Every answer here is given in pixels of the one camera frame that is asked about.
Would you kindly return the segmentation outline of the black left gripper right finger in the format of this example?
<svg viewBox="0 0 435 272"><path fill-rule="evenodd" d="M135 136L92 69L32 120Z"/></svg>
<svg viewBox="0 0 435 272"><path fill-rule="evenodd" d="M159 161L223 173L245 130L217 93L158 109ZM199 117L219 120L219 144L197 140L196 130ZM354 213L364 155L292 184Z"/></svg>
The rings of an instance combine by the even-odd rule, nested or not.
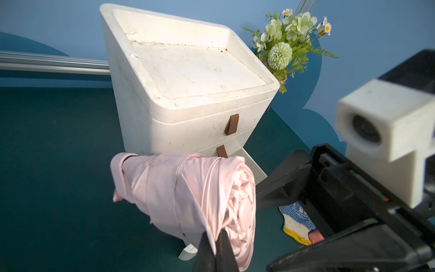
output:
<svg viewBox="0 0 435 272"><path fill-rule="evenodd" d="M233 253L230 238L225 229L221 230L215 245L215 271L239 272L239 267Z"/></svg>

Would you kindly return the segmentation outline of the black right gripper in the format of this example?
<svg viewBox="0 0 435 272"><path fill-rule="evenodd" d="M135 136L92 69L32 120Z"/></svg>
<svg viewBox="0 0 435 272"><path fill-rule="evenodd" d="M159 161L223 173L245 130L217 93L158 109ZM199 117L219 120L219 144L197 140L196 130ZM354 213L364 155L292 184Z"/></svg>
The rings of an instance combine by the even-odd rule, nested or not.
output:
<svg viewBox="0 0 435 272"><path fill-rule="evenodd" d="M299 200L324 240L277 258L268 272L432 272L435 184L410 208L329 145L290 153L256 186L257 208Z"/></svg>

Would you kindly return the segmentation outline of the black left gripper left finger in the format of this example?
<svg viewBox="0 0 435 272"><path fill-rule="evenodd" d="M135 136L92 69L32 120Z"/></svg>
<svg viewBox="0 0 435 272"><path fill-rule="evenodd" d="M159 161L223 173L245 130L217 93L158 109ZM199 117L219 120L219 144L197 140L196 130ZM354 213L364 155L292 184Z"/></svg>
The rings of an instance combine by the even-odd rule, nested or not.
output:
<svg viewBox="0 0 435 272"><path fill-rule="evenodd" d="M215 246L214 239L210 240L207 232L204 232L201 237L192 272L216 272L216 257L213 246Z"/></svg>

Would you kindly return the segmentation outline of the white three drawer cabinet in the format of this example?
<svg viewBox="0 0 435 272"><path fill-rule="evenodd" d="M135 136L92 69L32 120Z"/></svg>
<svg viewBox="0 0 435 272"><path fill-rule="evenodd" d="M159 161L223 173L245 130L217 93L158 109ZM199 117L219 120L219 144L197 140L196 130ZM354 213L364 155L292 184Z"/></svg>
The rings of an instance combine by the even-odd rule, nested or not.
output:
<svg viewBox="0 0 435 272"><path fill-rule="evenodd" d="M128 153L242 150L280 84L230 28L109 3L100 14Z"/></svg>

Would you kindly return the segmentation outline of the white bottom drawer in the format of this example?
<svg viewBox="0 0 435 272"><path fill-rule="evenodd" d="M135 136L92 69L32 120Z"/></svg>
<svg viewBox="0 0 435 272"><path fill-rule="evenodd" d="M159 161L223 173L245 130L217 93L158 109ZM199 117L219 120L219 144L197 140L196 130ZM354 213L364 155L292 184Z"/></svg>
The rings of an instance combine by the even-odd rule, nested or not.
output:
<svg viewBox="0 0 435 272"><path fill-rule="evenodd" d="M256 183L243 156L188 156L177 171L174 189L177 226L196 247L207 232L230 238L239 269L249 266L256 231Z"/></svg>

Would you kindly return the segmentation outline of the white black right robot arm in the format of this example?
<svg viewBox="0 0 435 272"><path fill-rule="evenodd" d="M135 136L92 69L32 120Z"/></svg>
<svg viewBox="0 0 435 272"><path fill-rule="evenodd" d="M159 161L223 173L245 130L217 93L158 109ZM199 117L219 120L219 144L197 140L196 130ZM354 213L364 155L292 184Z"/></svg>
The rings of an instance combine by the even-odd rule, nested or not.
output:
<svg viewBox="0 0 435 272"><path fill-rule="evenodd" d="M295 150L257 187L259 208L298 203L322 240L269 272L430 271L435 258L435 52L425 49L338 102L329 144Z"/></svg>

